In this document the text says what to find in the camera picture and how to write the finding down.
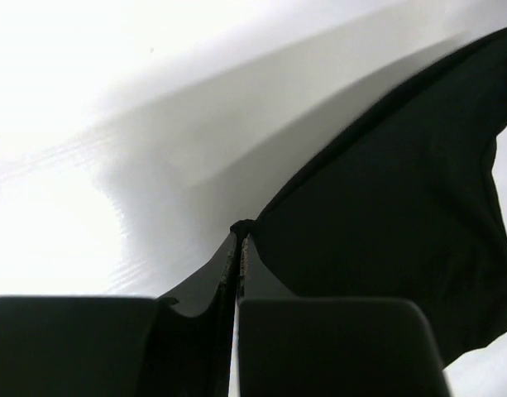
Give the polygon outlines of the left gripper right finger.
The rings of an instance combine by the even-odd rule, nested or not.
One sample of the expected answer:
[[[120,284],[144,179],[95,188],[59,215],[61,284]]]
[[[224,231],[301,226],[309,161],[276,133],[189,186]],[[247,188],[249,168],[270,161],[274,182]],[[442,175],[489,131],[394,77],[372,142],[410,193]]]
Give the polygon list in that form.
[[[390,298],[301,298],[242,243],[238,374],[243,396],[447,396],[427,319]]]

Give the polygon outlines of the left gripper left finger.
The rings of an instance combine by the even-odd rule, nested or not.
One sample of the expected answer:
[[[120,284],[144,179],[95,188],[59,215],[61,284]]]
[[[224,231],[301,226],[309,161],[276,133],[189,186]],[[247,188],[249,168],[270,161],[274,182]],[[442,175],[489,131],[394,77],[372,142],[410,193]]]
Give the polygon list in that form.
[[[0,396],[225,396],[238,237],[157,298],[0,296]]]

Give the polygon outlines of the black skirt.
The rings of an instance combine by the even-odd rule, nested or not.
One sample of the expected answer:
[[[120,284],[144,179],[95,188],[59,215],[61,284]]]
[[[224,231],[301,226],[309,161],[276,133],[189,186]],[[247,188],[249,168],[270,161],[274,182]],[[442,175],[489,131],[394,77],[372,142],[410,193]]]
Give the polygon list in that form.
[[[232,229],[298,296],[414,302],[450,364],[507,332],[506,127],[507,27],[395,87]]]

